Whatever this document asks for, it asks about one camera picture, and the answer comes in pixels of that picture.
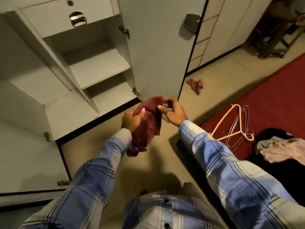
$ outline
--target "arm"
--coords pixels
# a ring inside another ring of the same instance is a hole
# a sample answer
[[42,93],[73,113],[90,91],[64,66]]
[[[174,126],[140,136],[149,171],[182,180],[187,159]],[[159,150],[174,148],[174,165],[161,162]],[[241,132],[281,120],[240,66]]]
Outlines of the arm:
[[297,205],[279,181],[251,162],[238,160],[222,142],[187,120],[178,102],[176,109],[173,104],[170,114],[161,106],[159,109],[179,127],[180,136],[202,166],[209,185],[237,228],[304,225],[305,208]]
[[122,129],[105,143],[100,155],[85,162],[65,193],[30,216],[21,228],[98,228],[114,186],[117,166],[144,113],[145,109],[137,116],[125,112]]

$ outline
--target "keyhole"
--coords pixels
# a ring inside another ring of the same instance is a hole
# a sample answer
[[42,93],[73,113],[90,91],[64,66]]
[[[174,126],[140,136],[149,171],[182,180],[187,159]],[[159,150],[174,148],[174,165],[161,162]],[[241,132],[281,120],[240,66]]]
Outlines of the keyhole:
[[67,4],[68,4],[68,6],[74,6],[73,1],[71,1],[71,0],[67,0]]

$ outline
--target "orange hanger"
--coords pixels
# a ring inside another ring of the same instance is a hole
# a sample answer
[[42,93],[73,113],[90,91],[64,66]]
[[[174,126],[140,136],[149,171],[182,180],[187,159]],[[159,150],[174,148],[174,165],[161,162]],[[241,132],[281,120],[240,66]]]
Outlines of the orange hanger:
[[253,133],[251,133],[251,138],[248,138],[247,135],[242,131],[242,108],[240,107],[239,104],[234,104],[232,105],[232,107],[229,109],[229,111],[227,111],[227,113],[222,117],[222,119],[219,121],[219,123],[216,125],[214,131],[211,133],[211,136],[213,136],[213,134],[215,133],[215,131],[217,130],[218,126],[221,124],[221,122],[224,120],[224,118],[229,114],[229,112],[235,108],[236,106],[239,107],[239,127],[240,127],[240,130],[238,132],[235,132],[235,133],[231,133],[227,136],[224,136],[222,138],[219,138],[217,140],[222,140],[222,139],[225,139],[225,138],[228,138],[228,137],[231,137],[231,136],[234,136],[234,135],[237,135],[239,133],[241,133],[247,140],[249,141],[254,141],[254,135]]

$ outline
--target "red bed sheet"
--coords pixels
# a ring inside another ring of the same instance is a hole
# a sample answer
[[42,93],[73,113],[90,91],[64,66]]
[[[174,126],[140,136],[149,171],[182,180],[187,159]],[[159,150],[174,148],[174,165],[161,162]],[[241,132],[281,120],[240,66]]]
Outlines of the red bed sheet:
[[[249,106],[249,129],[254,131],[254,135],[266,128],[280,128],[305,139],[305,54],[267,77],[232,104]],[[223,108],[202,124],[201,128],[212,132],[230,108],[231,105]],[[217,139],[228,135],[237,114],[236,107],[223,120],[213,137]],[[233,136],[230,145],[240,137],[241,134]],[[240,160],[246,159],[252,153],[252,142],[243,140],[233,153]]]

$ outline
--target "person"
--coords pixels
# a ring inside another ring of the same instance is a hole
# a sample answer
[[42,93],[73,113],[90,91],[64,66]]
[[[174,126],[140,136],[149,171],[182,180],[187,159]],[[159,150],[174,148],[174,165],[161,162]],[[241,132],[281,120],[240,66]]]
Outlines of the person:
[[[189,121],[174,97],[165,100],[172,103],[173,110],[160,105],[158,108],[178,127],[237,228],[305,227],[305,208],[296,203],[280,182],[258,166],[239,161],[222,142]],[[105,143],[100,155],[85,162],[65,193],[30,216],[21,228],[98,228],[117,166],[144,114],[145,109],[136,116],[132,111],[125,112],[121,129]],[[132,200],[125,212],[123,228],[224,228],[202,200],[166,192],[142,195]]]

